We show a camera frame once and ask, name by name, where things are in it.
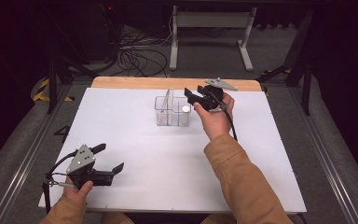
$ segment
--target person's right arm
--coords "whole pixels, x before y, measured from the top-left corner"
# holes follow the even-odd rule
[[[232,117],[234,100],[225,93],[223,101],[228,104],[227,112]],[[292,223],[263,173],[229,135],[226,114],[207,112],[198,103],[194,107],[211,140],[204,150],[205,155],[220,180],[237,223]]]

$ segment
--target hand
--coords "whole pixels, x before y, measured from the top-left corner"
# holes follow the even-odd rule
[[[234,99],[227,93],[223,93],[223,102],[227,104],[227,112],[232,118],[232,108],[234,107]],[[195,110],[200,115],[203,129],[209,139],[213,141],[217,136],[223,133],[229,133],[231,125],[227,115],[224,112],[206,111],[199,103],[193,104]]]
[[[72,185],[74,184],[69,176],[66,177],[65,183]],[[81,189],[63,188],[63,195],[75,203],[86,204],[86,197],[92,190],[92,186],[93,183],[89,180],[81,187]]]

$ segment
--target tan jacket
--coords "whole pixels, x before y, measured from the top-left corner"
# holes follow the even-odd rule
[[[292,223],[263,173],[228,133],[209,143],[204,152],[237,223]],[[85,210],[85,204],[75,204],[62,196],[41,223],[81,223]],[[230,222],[222,220],[224,218],[229,219],[229,216],[213,215],[203,223]],[[131,223],[123,216],[114,215],[108,219],[105,218],[104,223]]]

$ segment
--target person's left arm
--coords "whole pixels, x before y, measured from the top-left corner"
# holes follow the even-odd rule
[[[66,183],[73,184],[69,177],[67,177]],[[40,224],[83,223],[86,212],[86,197],[91,191],[92,185],[92,181],[88,181],[81,189],[64,188],[63,195]]]

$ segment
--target gray floor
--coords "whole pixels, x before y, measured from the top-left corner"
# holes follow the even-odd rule
[[[295,33],[292,28],[253,29],[248,51],[254,72],[245,71],[236,47],[241,32],[225,31],[218,38],[195,32],[182,33],[178,67],[175,71],[167,69],[167,77],[254,79],[260,72],[282,64]],[[161,51],[168,58],[170,56],[169,43],[152,49]],[[151,57],[163,61],[158,56]],[[156,69],[149,64],[145,71]],[[116,71],[118,68],[114,66],[102,75],[109,76]],[[285,75],[279,75],[263,86],[268,87],[271,110],[289,160],[298,174],[297,181],[308,209],[304,214],[307,223],[358,223],[358,166],[322,101],[317,80],[313,79],[311,85],[311,116],[304,117],[298,108],[301,86],[286,88],[282,83],[284,78]],[[33,109],[7,140],[0,152],[0,202],[3,198],[11,200],[0,204],[0,223],[37,223],[45,215],[44,210],[37,207],[41,184],[44,173],[55,163],[62,147],[62,137],[54,133],[64,125],[71,125],[91,81],[89,77],[76,77],[73,86],[61,86],[61,93],[75,96],[75,100],[62,102],[50,116],[46,115],[48,102],[35,102]],[[22,163],[33,153],[34,160]],[[21,167],[28,169],[18,173]],[[13,179],[23,182],[14,188]],[[291,219],[303,223],[298,216]],[[100,214],[86,214],[85,223],[100,222]]]

